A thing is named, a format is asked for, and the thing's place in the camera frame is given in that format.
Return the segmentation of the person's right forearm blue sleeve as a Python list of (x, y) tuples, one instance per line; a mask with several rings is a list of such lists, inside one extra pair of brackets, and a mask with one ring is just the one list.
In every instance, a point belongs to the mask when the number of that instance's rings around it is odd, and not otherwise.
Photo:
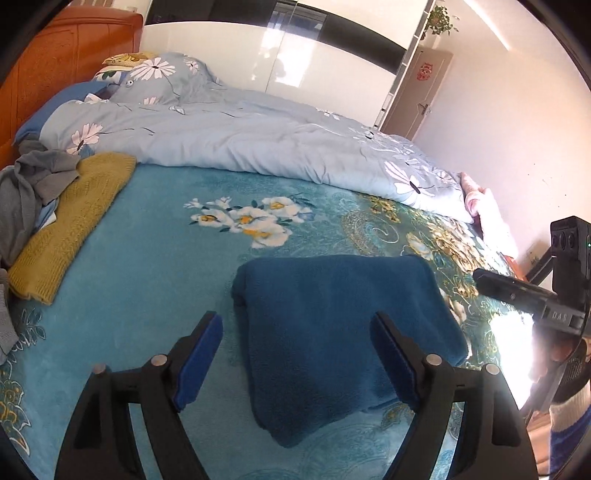
[(590, 383), (564, 402), (552, 404), (549, 413), (550, 476), (554, 476), (575, 450), (590, 423)]

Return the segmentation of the person's right hand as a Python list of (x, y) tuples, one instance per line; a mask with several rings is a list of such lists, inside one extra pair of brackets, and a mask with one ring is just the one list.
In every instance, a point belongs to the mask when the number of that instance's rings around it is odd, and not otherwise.
[(573, 338), (536, 338), (534, 340), (534, 361), (531, 378), (538, 382), (548, 373), (552, 363), (561, 363), (577, 348), (578, 341)]

